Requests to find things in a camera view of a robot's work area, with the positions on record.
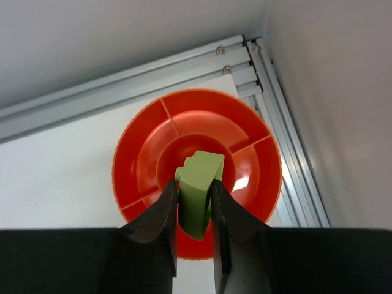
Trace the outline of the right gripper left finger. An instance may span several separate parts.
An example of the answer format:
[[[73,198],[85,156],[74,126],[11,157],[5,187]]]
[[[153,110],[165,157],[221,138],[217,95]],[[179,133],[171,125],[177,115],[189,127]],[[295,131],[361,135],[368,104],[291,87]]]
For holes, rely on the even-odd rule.
[[[172,293],[177,268],[177,183],[119,228],[105,268],[106,293]]]

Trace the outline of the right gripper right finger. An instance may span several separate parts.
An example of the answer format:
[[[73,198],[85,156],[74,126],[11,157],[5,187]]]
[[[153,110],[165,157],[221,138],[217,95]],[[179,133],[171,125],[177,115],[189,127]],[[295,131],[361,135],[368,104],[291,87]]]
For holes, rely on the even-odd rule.
[[[274,230],[234,200],[222,181],[212,182],[209,197],[216,293],[275,293]]]

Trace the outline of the green lego brick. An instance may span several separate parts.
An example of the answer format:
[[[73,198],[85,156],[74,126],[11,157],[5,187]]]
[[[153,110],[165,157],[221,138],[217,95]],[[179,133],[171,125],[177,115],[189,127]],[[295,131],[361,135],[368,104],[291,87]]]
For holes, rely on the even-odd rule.
[[[201,241],[211,219],[209,189],[223,176],[225,156],[196,151],[175,172],[178,191],[178,222],[191,238]]]

